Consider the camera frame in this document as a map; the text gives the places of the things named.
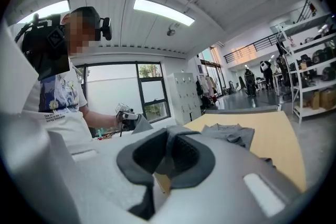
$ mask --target metal shelving unit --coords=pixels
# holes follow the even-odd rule
[[[323,25],[327,19],[331,17],[331,14],[323,14],[321,16],[315,16],[312,18],[309,18],[307,20],[303,20],[297,24],[288,26],[284,29],[282,29],[279,26],[279,33],[277,35],[277,38],[279,41],[287,41],[290,44],[290,40],[288,37],[291,37],[293,35],[296,35],[300,32],[306,31],[308,29],[314,28],[314,27],[319,27],[321,25]],[[326,87],[330,87],[336,84],[336,80],[332,80],[332,81],[321,81],[321,80],[316,80],[315,81],[315,85],[310,86],[310,87],[306,87],[306,88],[302,88],[302,82],[301,82],[301,74],[303,72],[306,72],[308,70],[312,70],[318,67],[323,67],[323,66],[327,66],[332,62],[336,61],[336,58],[330,59],[328,61],[319,63],[317,65],[313,65],[311,67],[308,67],[307,69],[303,69],[300,70],[298,63],[296,61],[296,57],[300,57],[302,54],[304,54],[304,51],[315,47],[317,45],[320,44],[325,44],[326,42],[330,41],[331,39],[336,38],[336,34],[331,34],[331,35],[327,35],[324,37],[321,37],[319,39],[313,40],[311,42],[308,42],[306,44],[303,45],[299,45],[296,47],[292,47],[292,46],[286,46],[283,47],[283,50],[285,51],[284,53],[284,57],[286,60],[286,64],[287,64],[287,68],[289,69],[289,64],[288,64],[288,57],[292,57],[293,58],[293,62],[295,63],[295,71],[290,71],[289,72],[289,78],[290,78],[290,84],[291,84],[291,90],[292,90],[292,110],[293,113],[295,115],[297,115],[299,117],[299,124],[301,124],[302,122],[302,118],[305,116],[311,116],[311,115],[316,115],[319,113],[323,113],[326,111],[326,109],[324,108],[319,108],[316,110],[313,110],[311,108],[304,108],[303,107],[303,93],[304,92],[309,92],[309,91],[314,91],[314,90],[318,90],[318,89],[322,89],[322,88],[326,88]],[[291,74],[296,73],[298,76],[298,81],[299,81],[299,85],[298,86],[294,86],[293,85],[293,81],[291,79]],[[295,105],[295,100],[296,98],[299,97],[300,99],[300,105]]]

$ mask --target white shelf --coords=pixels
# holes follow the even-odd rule
[[[295,34],[298,34],[300,32],[306,31],[310,28],[320,26],[321,24],[325,23],[328,17],[330,17],[331,14],[323,14],[321,16],[315,16],[311,17],[307,20],[303,20],[297,24],[293,24],[291,26],[286,27],[282,31],[286,33],[287,36],[293,36]]]
[[[296,47],[293,47],[292,50],[293,50],[294,54],[297,54],[299,52],[302,52],[303,50],[308,49],[308,47],[309,48],[315,47],[317,45],[325,43],[327,40],[332,39],[334,37],[336,37],[336,33],[331,34],[331,35],[327,35],[325,37],[321,37],[319,39],[313,40],[311,42],[308,42],[308,43],[305,43],[305,44],[302,44],[302,45],[297,45]]]
[[[294,107],[294,113],[299,117],[306,117],[306,116],[312,116],[312,115],[316,115],[316,114],[320,114],[323,112],[327,112],[330,110],[333,110],[336,108],[336,105],[334,107],[332,107],[331,109],[327,110],[324,108],[318,108],[318,109],[312,109],[312,108],[302,108],[302,110],[300,110],[300,107],[298,105],[296,105]]]
[[[335,62],[335,61],[336,61],[336,58],[332,58],[328,61],[318,63],[317,65],[307,67],[306,69],[300,69],[299,73],[303,73],[303,72],[306,72],[306,71],[309,71],[309,70],[312,70],[312,69],[315,69],[315,68],[318,68],[318,67],[323,67],[323,66],[329,65],[329,64],[331,64],[332,62]],[[297,73],[297,71],[290,71],[289,73],[290,74],[295,74],[295,73]]]
[[[331,80],[331,81],[322,81],[322,80],[317,80],[315,81],[315,86],[310,86],[310,87],[306,87],[306,88],[302,88],[302,92],[309,92],[309,91],[314,91],[314,90],[318,90],[318,89],[322,89],[322,88],[327,88],[330,86],[333,86],[334,84],[336,84],[336,79],[335,80]]]

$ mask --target security camera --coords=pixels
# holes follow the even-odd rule
[[[167,31],[167,36],[171,37],[171,36],[174,36],[175,35],[175,30],[174,29],[170,29],[170,27],[168,28],[168,31]]]

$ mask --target gray fabric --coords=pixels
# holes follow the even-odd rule
[[[273,168],[277,168],[275,165],[273,165],[273,160],[271,158],[262,158],[260,157],[259,159],[262,159],[265,163],[267,163],[268,165],[270,165]]]
[[[166,156],[171,157],[172,148],[177,135],[188,135],[188,134],[200,134],[200,132],[192,131],[189,128],[183,126],[169,126],[167,128],[167,145],[166,145]]]
[[[148,120],[143,115],[140,114],[135,123],[135,129],[132,132],[132,134],[141,133],[143,131],[147,131],[150,129],[153,129],[152,125],[148,122]]]
[[[202,134],[208,137],[222,139],[230,143],[250,149],[254,136],[254,129],[237,125],[215,124],[211,127],[204,126]]]
[[[189,134],[200,134],[200,132],[192,131],[183,126],[168,126],[167,127],[167,143],[166,143],[166,152],[165,156],[156,168],[156,172],[161,175],[170,175],[168,171],[172,171],[174,169],[174,161],[172,158],[172,149],[174,145],[174,141],[177,135],[189,135]]]

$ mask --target tree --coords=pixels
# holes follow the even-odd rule
[[[156,77],[157,71],[155,65],[142,65],[139,69],[139,75],[141,78],[153,78]]]

